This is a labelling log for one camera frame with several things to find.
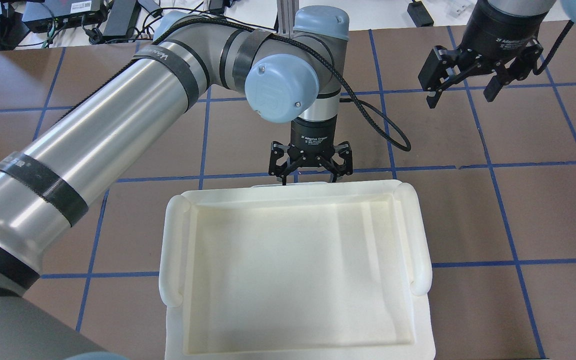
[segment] white tray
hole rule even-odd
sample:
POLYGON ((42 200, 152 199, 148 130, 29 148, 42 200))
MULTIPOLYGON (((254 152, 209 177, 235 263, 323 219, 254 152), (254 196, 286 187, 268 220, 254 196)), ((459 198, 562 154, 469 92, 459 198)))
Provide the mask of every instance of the white tray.
POLYGON ((431 282, 409 184, 187 191, 166 210, 166 359, 431 360, 431 282))

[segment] white label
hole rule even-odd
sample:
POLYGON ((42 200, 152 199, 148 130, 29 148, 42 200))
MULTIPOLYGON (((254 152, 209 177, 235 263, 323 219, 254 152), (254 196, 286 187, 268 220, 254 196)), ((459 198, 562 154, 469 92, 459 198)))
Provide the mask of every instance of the white label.
POLYGON ((92 1, 73 2, 70 5, 71 14, 89 12, 90 9, 92 9, 92 1))

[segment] sticker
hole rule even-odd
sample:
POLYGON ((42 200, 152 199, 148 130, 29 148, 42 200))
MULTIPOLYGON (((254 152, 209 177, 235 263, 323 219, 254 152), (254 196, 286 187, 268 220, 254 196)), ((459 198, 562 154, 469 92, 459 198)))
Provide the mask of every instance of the sticker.
POLYGON ((92 9, 92 1, 80 1, 80 2, 73 2, 70 5, 70 13, 82 13, 82 12, 89 12, 92 9))

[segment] white plastic bin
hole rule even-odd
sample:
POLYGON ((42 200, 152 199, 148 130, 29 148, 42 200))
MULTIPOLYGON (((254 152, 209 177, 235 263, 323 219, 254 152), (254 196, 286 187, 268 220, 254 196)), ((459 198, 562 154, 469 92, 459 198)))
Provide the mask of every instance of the white plastic bin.
POLYGON ((166 359, 431 360, 431 282, 409 184, 187 191, 166 210, 166 359))

